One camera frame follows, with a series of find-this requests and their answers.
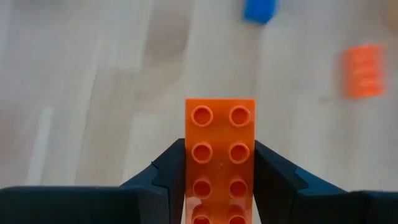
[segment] blurry blue brick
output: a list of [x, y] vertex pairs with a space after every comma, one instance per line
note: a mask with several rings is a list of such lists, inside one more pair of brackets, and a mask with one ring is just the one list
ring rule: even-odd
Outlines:
[[274, 17], [277, 0], [246, 0], [244, 18], [248, 21], [266, 24]]

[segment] lego stud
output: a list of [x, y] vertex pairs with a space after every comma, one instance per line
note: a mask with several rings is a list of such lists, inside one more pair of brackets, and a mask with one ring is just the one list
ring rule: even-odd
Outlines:
[[210, 220], [208, 217], [200, 215], [193, 218], [193, 224], [210, 224]]
[[234, 164], [242, 164], [249, 158], [249, 148], [247, 145], [239, 142], [229, 148], [229, 159]]
[[244, 106], [235, 106], [229, 112], [229, 122], [237, 127], [243, 127], [250, 122], [250, 111]]
[[213, 150], [208, 143], [201, 142], [192, 147], [192, 157], [199, 164], [205, 164], [210, 161]]
[[200, 199], [206, 199], [211, 194], [211, 184], [206, 178], [197, 179], [193, 183], [193, 194]]
[[244, 211], [237, 205], [232, 205], [227, 214], [228, 224], [246, 224]]
[[240, 178], [235, 178], [231, 181], [229, 185], [229, 195], [232, 198], [241, 198], [246, 195], [248, 191], [248, 185], [246, 181]]
[[203, 205], [198, 205], [192, 212], [192, 224], [210, 224], [210, 217]]
[[213, 112], [207, 106], [197, 106], [192, 111], [191, 120], [195, 125], [204, 128], [213, 121]]

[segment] orange lego brick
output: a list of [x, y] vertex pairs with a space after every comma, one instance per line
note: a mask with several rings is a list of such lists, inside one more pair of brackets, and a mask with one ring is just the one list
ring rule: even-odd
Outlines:
[[251, 224], [255, 101], [186, 99], [186, 224]]
[[382, 49], [365, 45], [345, 52], [346, 96], [360, 98], [384, 93]]

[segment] building block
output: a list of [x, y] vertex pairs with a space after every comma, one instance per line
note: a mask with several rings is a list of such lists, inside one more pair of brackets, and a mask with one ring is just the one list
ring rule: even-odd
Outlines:
[[348, 49], [345, 60], [345, 92], [348, 98], [362, 98], [384, 93], [382, 49], [364, 45]]
[[255, 101], [186, 99], [186, 224], [251, 224]]
[[244, 18], [248, 21], [266, 24], [275, 14], [277, 0], [246, 0]]

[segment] clamp jaw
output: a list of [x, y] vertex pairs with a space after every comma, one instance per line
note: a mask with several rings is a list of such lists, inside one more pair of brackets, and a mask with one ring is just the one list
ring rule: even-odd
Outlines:
[[[346, 192], [255, 142], [254, 198], [261, 223], [398, 223], [398, 193]], [[179, 224], [185, 142], [176, 140], [119, 187], [0, 190], [0, 223]]]

